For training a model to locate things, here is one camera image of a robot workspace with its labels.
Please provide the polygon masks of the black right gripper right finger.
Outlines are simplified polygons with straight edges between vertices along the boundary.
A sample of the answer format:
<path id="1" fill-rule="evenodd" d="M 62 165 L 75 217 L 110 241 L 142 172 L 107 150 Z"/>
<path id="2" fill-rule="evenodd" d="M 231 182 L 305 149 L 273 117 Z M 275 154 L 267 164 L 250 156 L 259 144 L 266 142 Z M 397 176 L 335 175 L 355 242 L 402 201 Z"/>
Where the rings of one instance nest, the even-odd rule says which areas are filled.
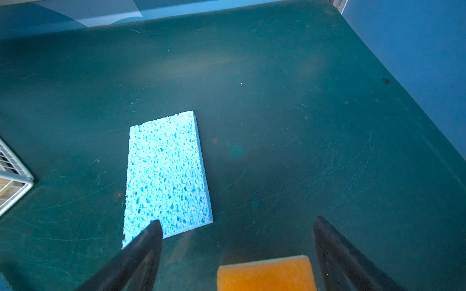
<path id="1" fill-rule="evenodd" d="M 314 223 L 314 244 L 326 290 L 404 290 L 322 216 Z"/>

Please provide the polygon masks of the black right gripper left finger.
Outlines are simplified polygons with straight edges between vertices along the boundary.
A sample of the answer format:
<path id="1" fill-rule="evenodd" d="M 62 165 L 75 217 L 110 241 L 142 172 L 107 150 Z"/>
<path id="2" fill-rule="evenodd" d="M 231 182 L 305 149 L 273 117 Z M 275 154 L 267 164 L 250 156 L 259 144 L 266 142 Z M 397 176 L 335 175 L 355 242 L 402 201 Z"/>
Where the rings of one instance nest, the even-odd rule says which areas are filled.
<path id="1" fill-rule="evenodd" d="M 159 220 L 155 220 L 77 289 L 151 291 L 160 264 L 162 242 L 163 230 Z"/>

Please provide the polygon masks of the orange sponge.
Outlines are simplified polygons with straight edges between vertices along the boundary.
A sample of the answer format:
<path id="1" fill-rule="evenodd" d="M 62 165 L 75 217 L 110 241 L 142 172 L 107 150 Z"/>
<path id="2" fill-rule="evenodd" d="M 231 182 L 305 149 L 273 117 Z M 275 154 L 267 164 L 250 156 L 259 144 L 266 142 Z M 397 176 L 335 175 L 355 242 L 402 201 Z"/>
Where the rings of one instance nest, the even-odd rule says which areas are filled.
<path id="1" fill-rule="evenodd" d="M 219 291 L 315 291 L 313 268 L 305 255 L 220 266 Z"/>

